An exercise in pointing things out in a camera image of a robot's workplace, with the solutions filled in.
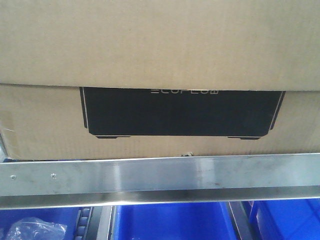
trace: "stainless steel bar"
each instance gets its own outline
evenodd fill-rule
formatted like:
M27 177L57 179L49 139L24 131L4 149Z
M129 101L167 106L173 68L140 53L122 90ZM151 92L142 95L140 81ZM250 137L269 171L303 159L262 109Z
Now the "stainless steel bar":
M319 169L319 153L0 163L0 208L317 198Z
M103 206L96 240L110 240L113 227L113 206Z
M97 240L98 229L101 220L102 206L96 206L92 208L91 216L89 218L89 223L86 229L86 233L83 236L84 240Z
M258 237L255 235L248 221L242 203L240 201L228 202L227 208L231 215L233 228L235 228L239 240L257 240Z

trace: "ecoflow logo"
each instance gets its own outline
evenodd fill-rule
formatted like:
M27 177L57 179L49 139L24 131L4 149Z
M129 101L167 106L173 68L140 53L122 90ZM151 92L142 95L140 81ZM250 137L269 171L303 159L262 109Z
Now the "ecoflow logo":
M151 89L152 94L218 94L218 90L166 90Z

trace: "cardboard lid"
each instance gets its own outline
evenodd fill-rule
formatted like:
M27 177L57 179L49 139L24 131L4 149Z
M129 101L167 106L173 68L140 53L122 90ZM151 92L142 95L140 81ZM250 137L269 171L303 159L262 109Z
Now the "cardboard lid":
M320 90L318 0L11 0L1 8L1 83Z

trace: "corrugated cardboard surface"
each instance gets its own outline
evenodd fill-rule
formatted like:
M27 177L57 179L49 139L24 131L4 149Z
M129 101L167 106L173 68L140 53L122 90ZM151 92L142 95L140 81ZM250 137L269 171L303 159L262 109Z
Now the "corrugated cardboard surface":
M216 136L98 139L84 128L78 87L0 85L0 102L1 135L14 159L320 152L320 92L286 92L274 128L259 140Z
M319 0L3 0L0 7L2 83L320 91Z

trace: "metal shelf frame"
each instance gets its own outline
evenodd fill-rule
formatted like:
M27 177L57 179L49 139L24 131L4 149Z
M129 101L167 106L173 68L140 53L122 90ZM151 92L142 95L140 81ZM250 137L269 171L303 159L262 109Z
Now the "metal shelf frame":
M320 153L0 163L0 209L320 198Z

